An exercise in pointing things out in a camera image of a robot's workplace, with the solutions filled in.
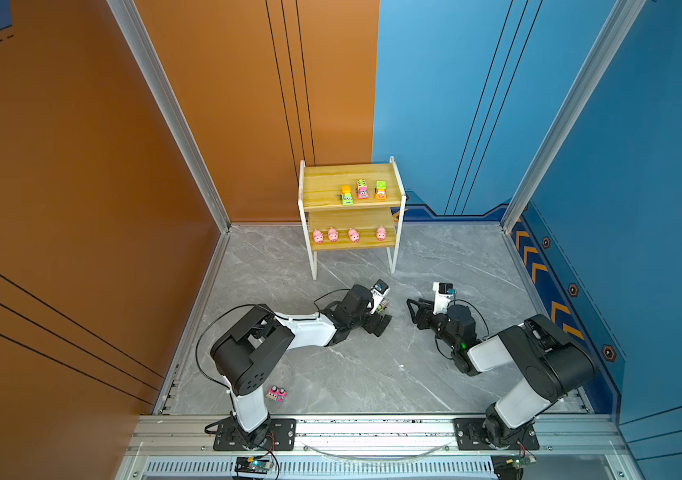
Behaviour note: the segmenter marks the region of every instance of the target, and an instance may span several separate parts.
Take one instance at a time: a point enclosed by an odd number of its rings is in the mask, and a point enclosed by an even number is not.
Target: marble floor
[[[513,365],[476,377],[461,374],[436,351],[431,331],[413,325],[405,303],[433,298],[432,282],[440,281],[453,283],[458,298],[480,309],[491,334],[535,314],[497,224],[406,224],[396,274],[389,273],[384,249],[321,252],[316,281],[300,226],[235,226],[230,235],[197,335],[242,303],[312,313],[312,301],[331,290],[355,283],[370,287],[379,278],[391,287],[386,313],[393,318],[381,337],[358,329],[336,346],[284,355],[265,385],[287,389],[288,397],[281,403],[267,401],[271,413],[484,412],[522,378]],[[222,318],[202,338],[201,365],[214,378],[219,375],[208,351],[245,312]],[[478,334],[485,334],[480,322]],[[571,395],[551,410],[584,412],[582,405]],[[189,358],[172,413],[226,414],[230,409],[225,389],[203,377]]]

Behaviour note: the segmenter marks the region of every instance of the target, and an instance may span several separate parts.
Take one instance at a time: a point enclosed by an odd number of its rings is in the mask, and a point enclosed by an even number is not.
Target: shelf leg
[[[399,241],[402,239],[402,218],[404,217],[404,201],[405,196],[402,196],[402,204],[399,206],[399,215],[397,215],[397,242],[394,244],[394,259],[392,262],[392,274],[394,268],[397,267],[397,256],[399,255]]]
[[[312,242],[308,239],[308,225],[306,224],[306,212],[303,211],[302,202],[298,201],[298,211],[301,214],[301,226],[303,226],[303,239],[306,241],[306,252],[308,253],[308,266],[312,269],[312,280],[317,279],[317,253],[312,255]]]

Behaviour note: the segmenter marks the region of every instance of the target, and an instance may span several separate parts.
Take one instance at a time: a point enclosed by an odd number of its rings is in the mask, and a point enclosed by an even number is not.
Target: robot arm
[[[218,372],[230,388],[240,443],[259,446],[269,430],[262,385],[287,350],[330,346],[358,327],[381,336],[389,321],[378,309],[388,293],[379,280],[370,290],[354,285],[340,302],[311,315],[290,316],[254,306],[210,349]]]
[[[462,373],[476,376],[513,362],[524,376],[485,412],[483,431],[490,446],[515,445],[536,415],[596,377],[591,356],[546,316],[532,316],[480,342],[470,309],[455,301],[451,283],[435,283],[434,302],[408,300],[408,308],[420,330],[432,330],[451,347],[451,359]]]
[[[473,346],[467,357],[477,375],[514,362],[524,379],[485,412],[488,443],[514,445],[534,417],[596,377],[596,363],[546,316],[535,315]]]

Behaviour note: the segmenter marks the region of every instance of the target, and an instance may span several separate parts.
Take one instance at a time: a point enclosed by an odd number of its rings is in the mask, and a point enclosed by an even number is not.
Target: pink toy car
[[[370,194],[368,193],[368,185],[362,179],[357,180],[357,198],[360,200],[363,198],[370,198]]]
[[[266,398],[269,400],[274,400],[275,402],[282,402],[288,396],[288,391],[285,389],[279,389],[277,386],[273,386],[266,393]]]

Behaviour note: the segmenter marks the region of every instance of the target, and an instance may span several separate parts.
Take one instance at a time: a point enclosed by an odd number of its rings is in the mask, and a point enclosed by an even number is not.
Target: wooden shelf
[[[359,179],[364,179],[368,184],[368,192],[371,198],[364,200],[357,198],[356,187],[357,180]],[[376,200],[374,198],[375,182],[379,180],[386,182],[386,200]],[[354,205],[341,205],[341,200],[338,196],[343,185],[348,185],[352,188]],[[402,186],[397,181],[393,164],[306,167],[304,171],[303,209],[306,212],[400,206],[401,202]]]
[[[360,179],[367,183],[372,198],[364,200],[356,198],[357,180]],[[375,199],[375,183],[379,181],[386,182],[385,200]],[[338,198],[344,185],[352,188],[354,205],[344,205]],[[400,211],[404,211],[404,201],[404,187],[394,157],[390,157],[387,164],[328,167],[307,167],[301,160],[298,210],[312,278],[317,279],[317,252],[320,250],[357,250],[384,246],[394,248],[393,252],[386,250],[389,266],[394,274],[399,253],[399,234],[402,233],[402,216],[398,218],[397,231],[394,229],[392,207],[398,206]],[[386,229],[384,241],[379,241],[375,235],[381,226]],[[338,239],[335,242],[328,240],[328,230],[331,227],[338,231]],[[349,239],[350,228],[359,232],[358,242]],[[325,237],[321,244],[314,241],[312,237],[314,230],[321,231]]]
[[[384,226],[386,240],[380,241],[375,236],[375,231]],[[338,241],[328,240],[330,227],[338,231]],[[359,232],[359,242],[352,242],[348,237],[348,229],[354,228]],[[317,244],[312,238],[312,232],[319,230],[325,235],[325,241]],[[394,230],[392,210],[388,206],[378,208],[367,207],[365,209],[349,210],[326,210],[315,211],[308,216],[308,235],[311,239],[312,251],[326,250],[352,250],[359,248],[380,248],[383,246],[395,246],[397,233]]]

